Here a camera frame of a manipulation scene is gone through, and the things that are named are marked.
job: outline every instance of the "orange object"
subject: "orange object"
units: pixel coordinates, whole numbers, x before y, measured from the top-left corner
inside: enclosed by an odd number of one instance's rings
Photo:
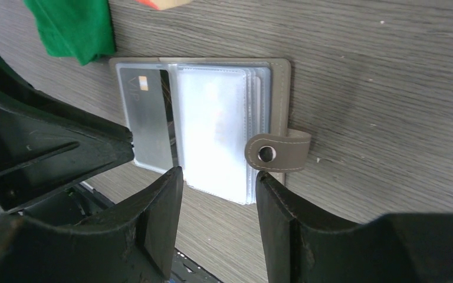
[[[165,10],[192,2],[192,0],[137,0],[157,10]]]

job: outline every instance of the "wooden surface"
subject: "wooden surface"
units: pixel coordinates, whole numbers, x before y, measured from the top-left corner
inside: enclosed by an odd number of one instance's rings
[[[314,137],[305,170],[287,176],[299,195],[361,222],[453,212],[453,0],[110,6],[121,57],[291,60],[290,127]],[[21,0],[0,0],[0,54],[36,88],[124,123],[107,61],[49,57]],[[156,178],[126,164],[90,183],[120,201]],[[185,189],[176,245],[225,282],[266,281],[254,205]]]

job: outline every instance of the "gray wood grain table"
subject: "gray wood grain table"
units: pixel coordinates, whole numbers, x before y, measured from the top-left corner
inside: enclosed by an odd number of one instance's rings
[[[305,170],[287,176],[299,195],[359,222],[453,212],[453,0],[196,0],[161,12],[111,0],[110,8],[121,57],[291,60],[290,127],[314,137]],[[124,123],[107,60],[80,67],[49,57],[20,0],[0,0],[0,54],[36,88]],[[90,183],[118,202],[156,178],[126,164]],[[186,188],[176,246],[225,282],[267,280],[255,205]]]

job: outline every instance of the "card holder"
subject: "card holder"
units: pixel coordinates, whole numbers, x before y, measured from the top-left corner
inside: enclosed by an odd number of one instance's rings
[[[247,182],[255,169],[247,165],[244,147],[253,130],[248,114],[253,73],[244,68],[181,64],[173,73],[178,153],[187,184],[225,199],[249,201],[252,187]],[[228,178],[222,179],[223,171]]]
[[[256,117],[256,119],[258,118],[263,119],[264,116],[258,115],[258,113],[256,113],[255,111],[269,111],[270,119],[267,121],[257,121],[255,123],[260,125],[260,127],[258,129],[252,130],[252,133],[256,134],[252,136],[250,139],[248,139],[245,143],[245,146],[243,148],[245,161],[247,162],[247,164],[249,164],[250,167],[256,170],[265,170],[270,172],[282,184],[285,182],[284,175],[285,173],[295,172],[303,169],[307,153],[310,148],[311,136],[308,133],[287,128],[288,108],[290,99],[290,78],[291,78],[291,66],[287,60],[278,58],[273,59],[273,58],[162,58],[162,57],[113,58],[110,60],[111,69],[114,71],[116,75],[121,65],[138,63],[146,64],[146,66],[148,66],[148,64],[153,64],[155,66],[155,69],[160,68],[162,69],[163,65],[169,64],[177,64],[176,66],[179,65],[180,68],[186,68],[187,65],[197,64],[200,64],[202,66],[209,65],[210,68],[214,68],[215,65],[239,66],[246,67],[240,69],[237,68],[237,70],[242,70],[242,72],[244,72],[246,76],[251,76],[252,78],[268,77],[269,78],[268,80],[259,81],[257,79],[251,80],[253,81],[252,85],[251,86],[246,85],[246,87],[250,88],[253,94],[264,88],[269,88],[271,92],[271,97],[267,100],[263,100],[262,98],[260,98],[259,101],[256,101],[256,103],[253,104],[257,106],[253,107],[253,109],[251,110],[248,110],[248,112],[253,111],[251,112],[250,117]],[[129,128],[133,130],[132,125],[127,119],[127,115],[128,112],[126,111],[126,121],[128,122]],[[201,138],[200,131],[192,135],[192,137],[195,136],[198,136],[196,138],[200,139]],[[147,152],[156,153],[155,150],[151,149],[149,149]],[[135,162],[137,163],[138,154],[136,154],[136,156],[137,157],[135,158]],[[163,166],[164,167],[172,166],[172,164],[168,162]],[[251,187],[254,187],[255,176],[251,176],[248,179],[251,182]],[[228,196],[221,197],[239,202],[237,197],[234,197],[235,199],[229,198]]]

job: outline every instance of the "table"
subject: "table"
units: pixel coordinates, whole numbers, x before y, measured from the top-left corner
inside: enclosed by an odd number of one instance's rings
[[[287,186],[339,216],[453,212],[453,0],[110,0],[119,57],[283,57],[290,127],[314,142]],[[34,87],[124,123],[107,59],[49,57],[20,0],[0,0],[0,54]],[[88,182],[115,202],[158,174],[125,164]],[[176,246],[225,282],[267,280],[255,205],[185,188]]]

